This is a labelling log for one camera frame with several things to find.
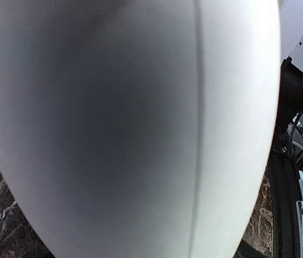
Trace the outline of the white paper coffee cup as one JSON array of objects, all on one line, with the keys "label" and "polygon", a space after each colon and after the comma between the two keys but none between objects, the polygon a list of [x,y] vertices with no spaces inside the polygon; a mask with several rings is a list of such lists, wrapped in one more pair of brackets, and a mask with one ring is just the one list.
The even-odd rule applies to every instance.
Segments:
[{"label": "white paper coffee cup", "polygon": [[55,257],[233,257],[279,76],[277,1],[0,1],[0,171]]}]

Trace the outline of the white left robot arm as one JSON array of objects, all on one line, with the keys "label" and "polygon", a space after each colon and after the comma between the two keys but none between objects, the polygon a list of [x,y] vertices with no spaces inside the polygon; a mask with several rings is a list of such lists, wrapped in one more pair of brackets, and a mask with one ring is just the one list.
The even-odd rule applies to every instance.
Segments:
[{"label": "white left robot arm", "polygon": [[286,135],[293,118],[303,113],[303,1],[281,1],[281,57],[276,131]]}]

